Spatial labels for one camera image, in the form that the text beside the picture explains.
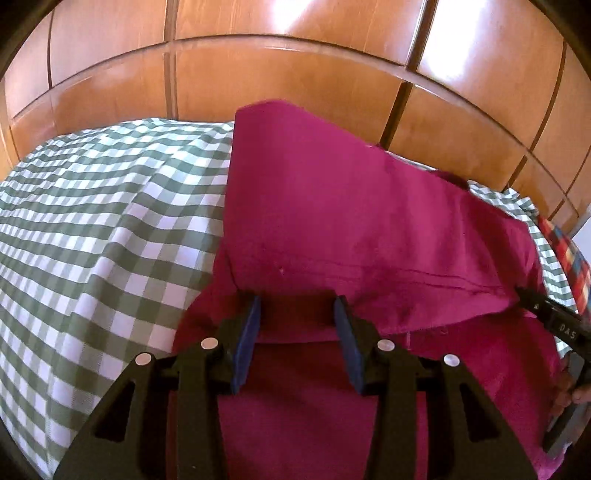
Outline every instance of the maroon garment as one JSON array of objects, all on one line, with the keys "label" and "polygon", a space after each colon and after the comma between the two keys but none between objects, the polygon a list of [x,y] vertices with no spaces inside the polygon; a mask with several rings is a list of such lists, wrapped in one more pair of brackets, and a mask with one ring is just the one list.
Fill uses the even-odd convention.
[{"label": "maroon garment", "polygon": [[[527,226],[455,185],[284,102],[236,113],[211,284],[175,351],[263,296],[246,385],[219,400],[230,478],[359,480],[375,398],[345,373],[332,298],[417,355],[455,353],[515,430],[540,478],[560,460],[539,445],[560,361],[552,336],[517,308],[543,290]],[[426,477],[424,403],[417,478]]]}]

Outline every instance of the checkered bedsheet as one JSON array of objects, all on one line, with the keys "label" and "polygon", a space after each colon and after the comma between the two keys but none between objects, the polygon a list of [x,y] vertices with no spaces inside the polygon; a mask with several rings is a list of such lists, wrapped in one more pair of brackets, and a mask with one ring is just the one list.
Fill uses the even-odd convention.
[{"label": "checkered bedsheet", "polygon": [[[85,130],[0,184],[0,419],[41,476],[137,353],[169,353],[210,280],[232,131],[160,119]],[[470,189],[526,221],[549,292],[574,306],[529,199]]]}]

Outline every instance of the folded magenta cloth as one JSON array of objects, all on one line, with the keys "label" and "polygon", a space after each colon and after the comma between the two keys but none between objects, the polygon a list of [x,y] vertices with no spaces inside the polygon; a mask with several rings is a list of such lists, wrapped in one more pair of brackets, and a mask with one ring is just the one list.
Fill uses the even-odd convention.
[{"label": "folded magenta cloth", "polygon": [[[416,355],[459,356],[540,479],[556,470],[561,458],[540,445],[560,361],[514,293],[544,291],[524,223],[279,101],[236,113],[223,221],[212,282],[174,348],[211,335],[242,292],[262,295],[248,380],[219,399],[230,478],[363,478],[376,398],[349,384],[335,295]],[[418,406],[416,478],[425,479],[424,399]]]}]

